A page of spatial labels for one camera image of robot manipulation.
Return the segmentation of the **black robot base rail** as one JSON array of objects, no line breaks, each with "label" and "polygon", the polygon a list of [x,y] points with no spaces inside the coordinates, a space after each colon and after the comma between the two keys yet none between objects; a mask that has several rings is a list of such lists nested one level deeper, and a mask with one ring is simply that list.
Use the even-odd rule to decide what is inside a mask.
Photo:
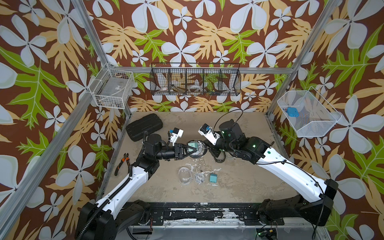
[{"label": "black robot base rail", "polygon": [[146,210],[139,224],[144,226],[164,226],[166,221],[187,221],[193,223],[222,223],[225,220],[238,221],[245,226],[273,227],[285,224],[282,218],[263,222],[258,215],[260,204],[257,203],[147,203]]}]

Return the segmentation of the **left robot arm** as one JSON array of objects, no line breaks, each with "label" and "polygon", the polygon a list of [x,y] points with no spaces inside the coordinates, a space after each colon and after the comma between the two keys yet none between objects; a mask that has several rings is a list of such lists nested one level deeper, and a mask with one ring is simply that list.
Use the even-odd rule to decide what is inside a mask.
[{"label": "left robot arm", "polygon": [[168,146],[158,134],[143,134],[143,145],[126,177],[96,203],[87,203],[80,212],[77,240],[114,240],[131,225],[148,222],[150,205],[135,201],[125,206],[160,166],[160,160],[182,160],[198,152],[198,142]]}]

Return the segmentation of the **mint green charger plug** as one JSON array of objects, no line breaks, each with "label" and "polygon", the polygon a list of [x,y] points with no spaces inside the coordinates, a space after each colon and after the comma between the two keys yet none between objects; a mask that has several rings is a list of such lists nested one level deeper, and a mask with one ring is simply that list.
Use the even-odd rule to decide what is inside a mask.
[{"label": "mint green charger plug", "polygon": [[198,143],[197,142],[188,142],[188,152],[196,153],[198,151]]}]

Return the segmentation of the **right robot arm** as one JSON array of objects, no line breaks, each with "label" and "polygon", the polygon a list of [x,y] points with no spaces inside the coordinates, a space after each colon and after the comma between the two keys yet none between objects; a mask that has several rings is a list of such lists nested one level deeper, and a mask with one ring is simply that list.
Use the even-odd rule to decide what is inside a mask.
[{"label": "right robot arm", "polygon": [[259,137],[246,137],[234,120],[222,123],[218,131],[204,124],[199,133],[206,138],[205,143],[215,159],[221,153],[228,153],[269,171],[297,191],[298,195],[291,198],[265,199],[258,209],[258,218],[262,223],[303,218],[315,226],[326,225],[339,186],[336,181],[313,176],[288,161]]}]

